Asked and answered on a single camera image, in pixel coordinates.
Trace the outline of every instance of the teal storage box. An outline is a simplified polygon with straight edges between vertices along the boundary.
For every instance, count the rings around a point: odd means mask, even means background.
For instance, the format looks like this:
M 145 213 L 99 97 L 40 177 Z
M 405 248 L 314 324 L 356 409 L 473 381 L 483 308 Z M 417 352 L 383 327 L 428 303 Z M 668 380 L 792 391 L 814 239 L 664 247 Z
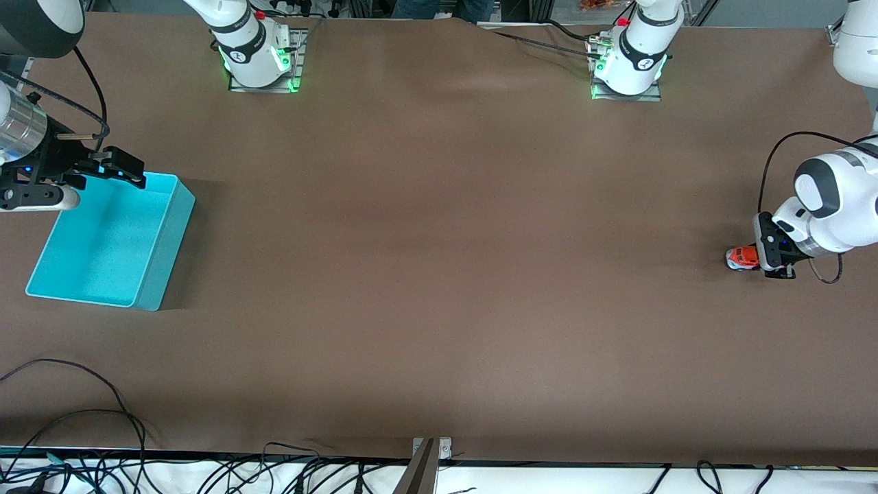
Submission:
M 58 214 L 25 292 L 33 297 L 158 310 L 195 197 L 174 175 L 147 187 L 89 178 Z

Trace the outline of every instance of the person's legs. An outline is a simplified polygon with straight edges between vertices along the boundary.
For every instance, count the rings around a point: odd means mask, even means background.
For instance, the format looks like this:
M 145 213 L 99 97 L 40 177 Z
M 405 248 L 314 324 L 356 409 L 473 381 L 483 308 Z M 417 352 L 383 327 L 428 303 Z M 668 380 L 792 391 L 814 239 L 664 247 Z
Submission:
M 439 11 L 439 0 L 397 0 L 391 18 L 435 17 Z
M 454 17 L 476 24 L 479 21 L 491 20 L 493 0 L 457 0 L 454 6 Z

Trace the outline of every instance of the white robotic arm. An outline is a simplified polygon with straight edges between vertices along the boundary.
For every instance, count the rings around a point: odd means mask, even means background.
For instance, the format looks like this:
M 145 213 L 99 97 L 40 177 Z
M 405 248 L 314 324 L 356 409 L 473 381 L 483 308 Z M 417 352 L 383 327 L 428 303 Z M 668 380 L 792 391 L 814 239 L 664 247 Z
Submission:
M 832 63 L 848 81 L 878 87 L 878 1 L 848 1 L 835 39 Z
M 290 28 L 256 13 L 247 0 L 184 0 L 210 26 L 229 72 L 260 88 L 290 70 Z
M 878 87 L 878 0 L 851 0 L 832 58 L 846 80 Z M 753 218 L 756 243 L 726 253 L 732 269 L 789 279 L 795 262 L 878 243 L 878 137 L 799 165 L 795 197 Z
M 878 137 L 858 145 L 878 154 Z M 878 158 L 832 151 L 800 164 L 793 183 L 795 197 L 753 218 L 759 267 L 770 277 L 792 278 L 799 260 L 878 242 Z
M 683 25 L 682 0 L 637 0 L 630 24 L 613 26 L 601 37 L 609 49 L 594 65 L 594 76 L 624 95 L 648 90 L 661 76 L 671 40 Z

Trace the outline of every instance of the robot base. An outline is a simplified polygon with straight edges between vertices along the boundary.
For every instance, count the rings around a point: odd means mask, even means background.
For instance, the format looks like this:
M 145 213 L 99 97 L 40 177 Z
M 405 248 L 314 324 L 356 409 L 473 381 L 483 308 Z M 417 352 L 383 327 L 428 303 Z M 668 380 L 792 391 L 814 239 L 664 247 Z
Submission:
M 661 101 L 659 83 L 652 83 L 650 88 L 640 94 L 622 94 L 610 89 L 607 83 L 592 76 L 592 99 L 613 99 L 615 101 Z
M 228 90 L 232 92 L 262 92 L 287 94 L 291 92 L 299 92 L 299 86 L 302 83 L 302 67 L 305 64 L 305 51 L 307 47 L 308 30 L 291 29 L 290 30 L 290 53 L 278 54 L 277 61 L 280 64 L 287 65 L 290 68 L 281 74 L 281 76 L 272 84 L 261 88 L 248 87 L 234 78 L 232 72 L 226 69 L 229 77 Z

